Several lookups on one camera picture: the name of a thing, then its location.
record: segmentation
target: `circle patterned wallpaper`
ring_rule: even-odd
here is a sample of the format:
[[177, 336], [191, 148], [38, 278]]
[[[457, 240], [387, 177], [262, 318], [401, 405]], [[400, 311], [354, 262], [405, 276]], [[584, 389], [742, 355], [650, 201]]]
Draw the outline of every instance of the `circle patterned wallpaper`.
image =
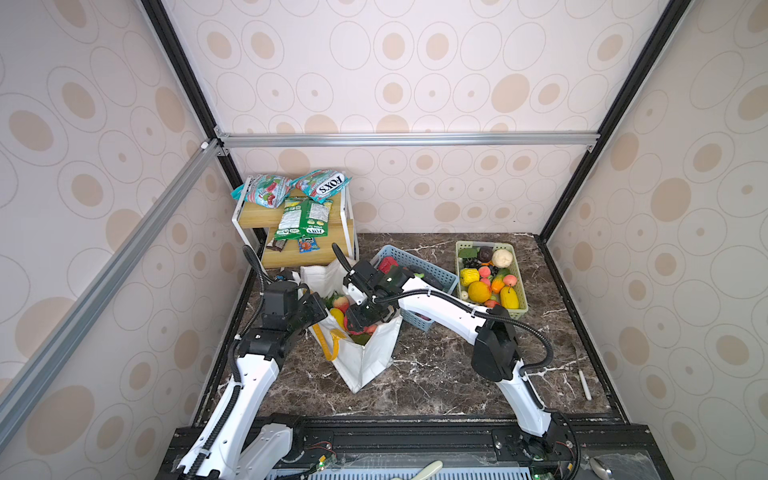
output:
[[[14, 2], [3, 14], [0, 218], [12, 234], [0, 239], [0, 391], [202, 138], [132, 0]], [[203, 172], [0, 455], [1, 480], [155, 476], [246, 274], [229, 191], [217, 167]]]
[[222, 128], [243, 134], [595, 129], [666, 4], [166, 3]]
[[334, 167], [361, 232], [539, 232], [584, 145], [234, 148], [243, 176]]
[[699, 2], [550, 242], [675, 478], [768, 472], [766, 60], [768, 2]]

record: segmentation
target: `wooden shelf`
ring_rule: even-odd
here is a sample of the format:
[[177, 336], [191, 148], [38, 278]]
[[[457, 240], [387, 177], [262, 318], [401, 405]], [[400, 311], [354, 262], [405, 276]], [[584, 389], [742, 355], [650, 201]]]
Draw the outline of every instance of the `wooden shelf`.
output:
[[[341, 195], [341, 193], [338, 193], [330, 198], [330, 200], [333, 200], [333, 205], [328, 217], [328, 223], [337, 226], [338, 230], [341, 230], [341, 216], [339, 215]], [[293, 189], [289, 197], [306, 197], [306, 195], [301, 190]], [[266, 208], [258, 204], [245, 202], [243, 204], [243, 212], [240, 214], [240, 219], [237, 222], [242, 228], [274, 228], [280, 225], [281, 218], [283, 218], [282, 205], [278, 208]]]
[[[350, 233], [353, 231], [353, 223], [354, 220], [347, 220], [346, 222]], [[266, 240], [267, 243], [269, 243], [270, 240], [272, 240], [272, 238], [275, 236], [276, 230], [277, 228], [270, 229], [270, 235]], [[299, 244], [297, 240], [288, 240], [288, 243], [286, 243], [286, 247], [282, 252], [277, 252], [275, 250], [265, 248], [264, 255], [261, 258], [261, 263], [264, 265], [264, 268], [280, 268], [282, 266], [328, 265], [336, 259], [336, 255], [333, 253], [333, 248], [331, 247], [332, 243], [338, 243], [339, 247], [341, 247], [341, 250], [348, 257], [353, 256], [350, 255], [348, 249], [346, 248], [344, 229], [342, 228], [340, 221], [339, 224], [331, 227], [327, 237], [317, 237], [315, 241], [317, 242], [317, 246], [320, 247], [320, 250], [307, 253], [299, 253]]]

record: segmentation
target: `plastic basket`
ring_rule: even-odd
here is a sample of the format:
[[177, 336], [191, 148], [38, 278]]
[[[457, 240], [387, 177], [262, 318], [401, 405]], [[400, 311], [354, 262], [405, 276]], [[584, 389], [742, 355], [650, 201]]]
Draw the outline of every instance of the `plastic basket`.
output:
[[[515, 254], [515, 248], [509, 243], [495, 243], [495, 242], [469, 242], [466, 240], [460, 240], [456, 242], [456, 273], [461, 273], [462, 260], [458, 258], [458, 251], [462, 248], [477, 248], [477, 247], [491, 247], [493, 251], [496, 250], [509, 250], [512, 252], [512, 263], [508, 267], [512, 275], [518, 278], [518, 282], [512, 288], [515, 289], [515, 293], [518, 294], [518, 300], [520, 300], [520, 308], [509, 309], [509, 316], [517, 320], [528, 311], [528, 300], [525, 298], [525, 288], [523, 288], [523, 279], [520, 277], [520, 267], [518, 267], [518, 256]], [[463, 287], [460, 283], [456, 284], [456, 293], [461, 298], [462, 291], [466, 291], [466, 287]]]
[[[404, 252], [399, 248], [395, 248], [392, 245], [385, 245], [384, 248], [379, 250], [379, 252], [371, 259], [371, 264], [373, 266], [379, 266], [379, 263], [385, 257], [394, 258], [400, 266], [407, 266], [409, 268], [414, 268], [415, 270], [429, 273], [440, 282], [442, 291], [445, 293], [450, 294], [456, 288], [456, 285], [458, 285], [458, 276], [454, 273], [444, 270], [439, 266], [432, 265], [430, 262], [422, 260], [416, 255]], [[409, 312], [408, 310], [400, 310], [400, 315], [402, 315], [403, 320], [425, 332], [429, 330], [429, 327], [435, 322], [434, 320], [425, 320], [414, 312]]]

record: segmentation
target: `marble tabletop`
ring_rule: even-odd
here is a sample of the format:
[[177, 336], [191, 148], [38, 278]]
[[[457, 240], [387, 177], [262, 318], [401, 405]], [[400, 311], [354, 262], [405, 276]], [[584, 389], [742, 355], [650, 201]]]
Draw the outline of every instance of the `marble tabletop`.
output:
[[[515, 248], [528, 312], [521, 318], [544, 333], [554, 347], [554, 361], [532, 381], [549, 408], [568, 413], [610, 412], [603, 386], [565, 309], [534, 238], [526, 233], [363, 233], [360, 258], [369, 260], [393, 245], [448, 271], [455, 270], [457, 240], [511, 243]], [[258, 292], [249, 304], [255, 305]], [[249, 308], [245, 318], [250, 316]], [[545, 351], [532, 335], [518, 329], [519, 352], [527, 363]], [[472, 369], [472, 346], [439, 324], [423, 331], [403, 322], [393, 364], [353, 394], [327, 362], [309, 334], [291, 350], [259, 415], [273, 412], [321, 415], [512, 415], [501, 391]], [[581, 367], [592, 400], [584, 397]]]

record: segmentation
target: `blue plastic tray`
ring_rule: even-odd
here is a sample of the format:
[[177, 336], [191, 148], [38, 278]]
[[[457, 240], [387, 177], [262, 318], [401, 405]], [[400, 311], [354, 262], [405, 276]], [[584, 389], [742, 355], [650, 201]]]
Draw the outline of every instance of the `blue plastic tray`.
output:
[[[379, 263], [385, 257], [394, 258], [400, 266], [412, 267], [415, 270], [429, 273], [440, 282], [442, 285], [441, 290], [448, 294], [452, 294], [456, 285], [458, 285], [458, 276], [455, 273], [444, 270], [439, 266], [432, 265], [430, 262], [422, 260], [416, 255], [404, 252], [399, 248], [395, 248], [392, 245], [385, 245], [379, 250], [379, 252], [371, 259], [371, 264], [373, 266], [379, 266]], [[435, 322], [434, 320], [425, 320], [414, 312], [409, 312], [408, 310], [400, 310], [400, 314], [402, 315], [403, 320], [425, 332], [429, 330], [429, 327]]]

